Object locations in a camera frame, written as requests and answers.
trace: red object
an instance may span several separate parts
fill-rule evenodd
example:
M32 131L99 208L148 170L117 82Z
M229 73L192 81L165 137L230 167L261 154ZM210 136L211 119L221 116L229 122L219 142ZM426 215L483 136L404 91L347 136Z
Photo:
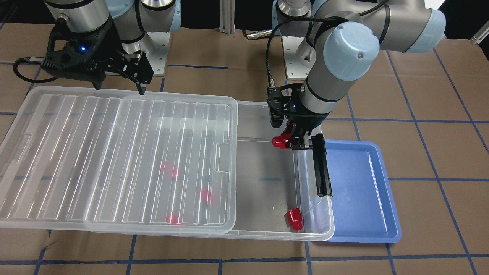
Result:
M201 189L199 191L200 197L206 202L210 203L211 202L211 191L207 189Z
M287 217L294 230L302 229L302 214L299 208L289 209L287 211Z
M172 225L176 225L178 224L178 216L172 212L170 215L166 216L166 222Z
M290 141L291 134L290 133L282 133L279 137L272 138L272 144L275 147L280 147L280 149L288 149L286 147L287 143Z
M163 172L163 171L164 172L170 172L171 171L172 172L172 177L174 179L176 179L176 178L178 178L180 176L180 173L177 170L177 168L173 164L171 164L171 163L166 163L166 162L162 163L161 164L161 167L160 167L160 170L161 170L161 172Z

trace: blue tape grid line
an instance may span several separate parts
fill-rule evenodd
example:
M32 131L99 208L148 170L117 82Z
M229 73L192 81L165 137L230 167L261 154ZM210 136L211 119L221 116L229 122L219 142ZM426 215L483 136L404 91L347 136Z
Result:
M13 62L0 62L0 65L13 65ZM39 66L38 64L23 63L20 66Z
M308 275L312 275L311 252L309 251L309 241L304 241L304 247L306 249L307 273Z
M346 100L348 102L348 108L350 108L350 114L352 115L353 126L355 127L356 139L360 141L360 132L358 131L358 126L356 124L355 114L353 113L352 102L350 101L350 96L346 94Z
M475 253L472 258L489 258L489 253ZM393 260L408 259L452 259L466 258L466 254L420 254L420 255L393 255ZM341 256L341 257L311 257L311 262L320 261L370 261L389 260L389 256ZM219 264L221 263L263 263L263 262L307 262L304 257L291 258L237 258L222 259L147 259L147 260L107 260L107 261L62 261L62 260L30 260L30 261L0 261L0 265L76 265L76 264Z
M443 64L443 62L442 62L442 59L440 58L440 56L438 55L438 53L436 52L436 50L435 50L435 49L433 49L433 52L435 52L436 58L438 58L438 61L440 62L440 65L442 65L442 68L443 68L443 70L445 71L445 74L446 74L446 76L448 77L448 80L450 80L450 84L452 85L453 90L454 90L454 91L455 91L455 93L457 94L457 97L458 97L458 99L459 99L460 103L462 104L462 107L464 108L465 113L467 114L467 116L468 116L468 118L469 118L470 122L472 123L472 126L474 127L475 132L476 132L476 133L477 133L477 135L479 136L479 139L481 140L482 144L484 145L484 148L486 149L487 153L489 154L489 148L488 148L487 144L484 142L484 139L482 138L482 135L481 135L481 133L479 132L479 129L477 129L477 126L475 125L475 122L474 122L474 120L472 119L472 116L471 116L471 115L470 115L470 113L468 112L468 109L467 109L467 107L465 106L465 103L464 103L464 101L462 100L462 97L460 96L460 94L459 94L459 92L458 92L457 88L455 87L455 84L453 83L452 78L450 77L450 74L448 74L448 71L446 70L445 65L444 65L444 64Z
M353 121L348 117L327 117L325 120ZM356 121L383 121L383 122L435 122L435 123L489 123L489 120L443 120L443 119L396 119L396 118L355 118Z
M222 259L219 259L219 262L217 265L217 274L222 275Z
M168 67L186 67L186 68L201 68L201 69L228 69L227 67L220 66L197 66L197 65L186 65L186 64L171 64Z
M489 179L459 178L389 178L390 181L489 182Z
M389 257L389 263L391 264L392 275L397 275L396 267L394 266L394 258L391 253L391 246L385 244L385 248L387 249L387 256Z
M457 233L459 235L460 242L462 243L462 246L464 247L464 251L465 251L465 254L466 254L467 259L469 261L470 267L472 268L472 272L474 273L474 275L477 275L477 271L475 270L474 263L472 262L472 258L470 257L470 254L468 252L467 245L465 244L465 241L464 241L464 238L462 236L462 233L460 232L460 228L459 228L459 226L457 224L457 220L455 219L455 215L453 214L452 208L451 208L450 203L448 201L448 197L445 194L445 190L443 188L442 182L440 181L440 178L438 176L438 172L436 170L435 163L433 162L433 159L431 158L430 152L428 151L428 147L426 145L426 142L424 141L423 135L421 133L420 126L419 126L418 122L416 121L416 118L414 116L413 109L411 108L411 104L409 103L409 100L407 98L407 95L406 95L406 92L405 92L404 87L402 85L402 82L401 82L401 80L399 78L399 75L398 75L398 73L396 71L396 67L394 66L394 63L392 62L392 58L391 58L391 56L389 54L389 51L386 51L386 53L387 53L387 57L389 58L389 62L391 63L392 70L394 71L394 74L396 75L396 78L397 78L397 81L399 83L399 87L401 89L402 95L404 96L404 99L406 100L406 104L407 104L407 107L409 109L409 112L411 113L411 116L413 117L414 124L416 126L416 130L418 131L418 134L420 135L420 139L421 139L421 142L423 143L424 150L426 151L426 154L428 156L429 162L431 164L431 168L433 169L433 172L435 173L435 177L437 179L438 186L440 187L440 191L442 192L443 199L445 200L446 207L448 208L448 212L450 213L450 216L452 218L453 225L455 226L455 229L457 230Z
M163 86L165 86L165 78L164 77L161 78L161 86L159 87L160 92L163 92Z
M134 249L136 248L136 239L137 239L137 235L133 235L133 240L131 242L131 250L129 252L129 260L128 260L129 262L127 264L127 269L126 269L126 275L131 274L131 265L134 257Z
M284 80L284 83L285 83L285 85L287 85L287 84L288 84L287 79L286 79L286 80ZM288 90L288 89L285 89L285 95L286 95L286 96L290 96L290 93L289 93L289 90Z
M37 261L37 263L36 263L36 269L34 270L34 275L39 274L39 269L41 268L41 264L42 264L42 262L43 262L44 253L46 252L46 249L47 249L48 247L50 247L52 244L54 244L54 242L53 242L53 243L48 244L48 245L47 245L47 246L45 246L43 249L41 249L41 253L39 253L39 260Z
M39 69L37 70L37 73L36 73L36 77L34 77L34 80L37 80L37 78L39 77L39 75L41 74L41 67L39 67ZM35 83L31 83L31 86L29 87L29 90L27 91L26 95L30 92L30 90L32 90L32 88L34 88L34 85Z

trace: transparent lid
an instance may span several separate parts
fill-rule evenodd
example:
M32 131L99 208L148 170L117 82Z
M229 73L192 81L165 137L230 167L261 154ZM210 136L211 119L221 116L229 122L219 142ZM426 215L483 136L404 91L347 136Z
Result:
M0 227L230 231L231 97L37 87L0 146Z

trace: blue plastic tray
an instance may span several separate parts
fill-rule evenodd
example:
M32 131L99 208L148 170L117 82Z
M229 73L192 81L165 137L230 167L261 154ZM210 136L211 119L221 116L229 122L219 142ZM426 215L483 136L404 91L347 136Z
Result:
M330 242L396 243L401 229L380 149L368 141L327 140L333 189Z

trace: clear plastic bin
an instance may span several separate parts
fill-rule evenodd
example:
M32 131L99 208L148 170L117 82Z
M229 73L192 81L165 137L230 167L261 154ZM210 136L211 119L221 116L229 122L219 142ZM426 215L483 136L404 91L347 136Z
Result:
M0 227L327 240L312 151L273 147L281 132L266 103L36 88L0 147Z
M226 234L179 236L256 240L326 241L333 236L331 196L318 197L311 150L280 150L271 143L280 129L270 125L268 106L238 101L238 155L236 169L236 225ZM320 133L316 128L312 135ZM301 231L286 217L300 208Z

